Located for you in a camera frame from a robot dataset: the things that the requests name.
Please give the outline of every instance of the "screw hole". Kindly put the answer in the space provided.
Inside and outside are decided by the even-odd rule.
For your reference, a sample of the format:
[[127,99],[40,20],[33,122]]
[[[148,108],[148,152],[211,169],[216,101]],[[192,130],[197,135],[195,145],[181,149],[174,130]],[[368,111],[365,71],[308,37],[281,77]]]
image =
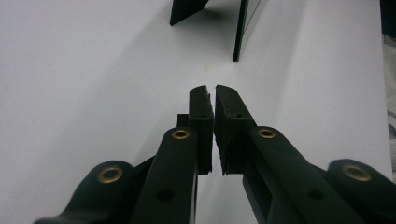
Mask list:
[[186,130],[176,130],[172,132],[172,136],[176,139],[185,139],[190,137],[190,132]]
[[167,202],[171,201],[174,197],[175,197],[175,193],[169,188],[160,189],[157,192],[158,201],[163,202],[163,203],[167,203]]
[[110,166],[104,168],[98,175],[98,180],[102,184],[116,182],[122,177],[122,169],[119,166]]
[[275,137],[275,135],[276,135],[273,131],[268,130],[268,129],[260,129],[260,130],[257,132],[257,134],[258,134],[260,137],[263,137],[263,138],[273,138],[273,137]]
[[347,176],[349,176],[352,179],[356,179],[359,181],[369,181],[371,179],[370,174],[365,171],[364,169],[360,168],[357,165],[352,165],[352,164],[344,164],[343,165],[343,172]]

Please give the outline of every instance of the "gray surface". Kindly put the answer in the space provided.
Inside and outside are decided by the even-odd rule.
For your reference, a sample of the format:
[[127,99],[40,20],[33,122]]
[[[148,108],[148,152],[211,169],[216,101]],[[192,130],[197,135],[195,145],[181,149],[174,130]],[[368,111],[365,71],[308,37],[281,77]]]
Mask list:
[[[315,165],[351,158],[391,178],[379,3],[268,1],[233,63],[238,3],[170,27],[172,1],[2,1],[0,223],[60,213],[100,162],[152,156],[203,84],[237,89]],[[197,223],[255,223],[241,176],[213,159]]]

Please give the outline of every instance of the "brass grommet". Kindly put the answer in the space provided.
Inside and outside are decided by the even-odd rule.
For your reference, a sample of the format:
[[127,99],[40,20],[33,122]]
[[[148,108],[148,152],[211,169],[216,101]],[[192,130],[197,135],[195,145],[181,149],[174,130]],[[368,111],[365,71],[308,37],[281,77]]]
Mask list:
[[179,129],[179,130],[172,132],[172,137],[174,137],[178,140],[186,139],[186,138],[190,137],[190,132],[187,130]]
[[352,179],[356,179],[363,182],[371,180],[370,174],[357,165],[344,164],[343,172]]
[[[111,176],[106,176],[109,175],[109,172],[115,171],[115,174],[111,174]],[[99,182],[102,184],[109,184],[116,182],[122,177],[122,169],[119,166],[109,166],[105,167],[98,176]]]
[[257,134],[263,138],[274,138],[276,135],[273,131],[269,129],[260,129],[257,131]]

